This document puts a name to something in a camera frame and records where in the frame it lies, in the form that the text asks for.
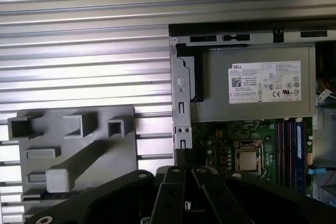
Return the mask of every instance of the cpu socket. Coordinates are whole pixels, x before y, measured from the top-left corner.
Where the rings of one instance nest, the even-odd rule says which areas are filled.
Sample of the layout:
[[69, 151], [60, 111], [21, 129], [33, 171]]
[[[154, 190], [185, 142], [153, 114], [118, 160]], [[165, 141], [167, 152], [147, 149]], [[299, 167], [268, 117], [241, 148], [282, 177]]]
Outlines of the cpu socket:
[[236, 171], [248, 172], [263, 177], [266, 173], [264, 168], [262, 140], [236, 140], [235, 166]]

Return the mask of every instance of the ribbed metal panel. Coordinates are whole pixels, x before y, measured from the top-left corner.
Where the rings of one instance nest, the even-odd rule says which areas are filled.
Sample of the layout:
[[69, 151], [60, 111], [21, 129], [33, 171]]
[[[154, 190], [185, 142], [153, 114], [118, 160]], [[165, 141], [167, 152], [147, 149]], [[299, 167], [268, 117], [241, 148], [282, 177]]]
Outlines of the ribbed metal panel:
[[155, 171], [172, 164], [168, 24], [332, 14], [336, 0], [0, 0], [3, 221], [23, 212], [18, 110], [134, 104], [139, 167]]

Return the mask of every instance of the qr code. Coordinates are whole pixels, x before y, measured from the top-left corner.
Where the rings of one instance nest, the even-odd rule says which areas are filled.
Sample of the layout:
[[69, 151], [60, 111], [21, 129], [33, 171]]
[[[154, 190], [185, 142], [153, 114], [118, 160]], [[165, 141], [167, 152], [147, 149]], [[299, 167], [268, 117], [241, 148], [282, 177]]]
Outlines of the qr code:
[[233, 88], [239, 88], [241, 87], [241, 77], [234, 77], [232, 78], [232, 87]]

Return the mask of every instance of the power supply label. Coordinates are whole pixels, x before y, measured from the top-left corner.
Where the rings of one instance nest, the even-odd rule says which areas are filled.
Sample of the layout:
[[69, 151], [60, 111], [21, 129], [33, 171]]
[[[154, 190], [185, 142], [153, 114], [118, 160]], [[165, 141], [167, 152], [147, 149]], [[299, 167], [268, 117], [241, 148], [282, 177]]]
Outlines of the power supply label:
[[228, 70], [229, 102], [301, 101], [299, 61], [236, 63]]

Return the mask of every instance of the green circuit board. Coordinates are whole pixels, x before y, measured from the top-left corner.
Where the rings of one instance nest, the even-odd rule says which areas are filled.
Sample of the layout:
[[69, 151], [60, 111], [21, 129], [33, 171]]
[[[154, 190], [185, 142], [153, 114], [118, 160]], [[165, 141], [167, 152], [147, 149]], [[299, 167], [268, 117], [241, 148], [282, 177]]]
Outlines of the green circuit board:
[[220, 174], [248, 172], [311, 193], [312, 118], [193, 123], [193, 147]]
[[194, 123], [193, 146], [220, 173], [247, 170], [276, 182], [275, 120]]

